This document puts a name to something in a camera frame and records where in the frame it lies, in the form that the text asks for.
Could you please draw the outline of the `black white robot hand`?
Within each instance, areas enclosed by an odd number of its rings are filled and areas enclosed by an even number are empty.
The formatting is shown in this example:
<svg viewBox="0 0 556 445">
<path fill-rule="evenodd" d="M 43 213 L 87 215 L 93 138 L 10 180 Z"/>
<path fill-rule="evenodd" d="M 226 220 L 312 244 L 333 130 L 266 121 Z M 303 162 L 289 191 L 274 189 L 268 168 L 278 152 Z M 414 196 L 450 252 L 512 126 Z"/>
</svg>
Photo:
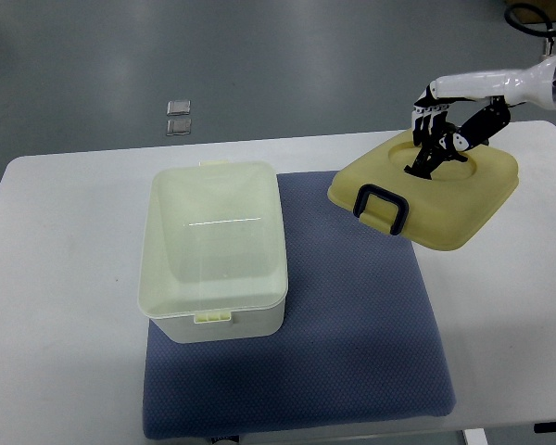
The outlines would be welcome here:
<svg viewBox="0 0 556 445">
<path fill-rule="evenodd" d="M 405 171 L 429 179 L 443 163 L 488 142 L 511 121 L 513 108 L 529 104 L 556 110 L 552 79 L 556 56 L 531 68 L 484 70 L 439 77 L 413 104 L 412 141 L 419 148 Z"/>
</svg>

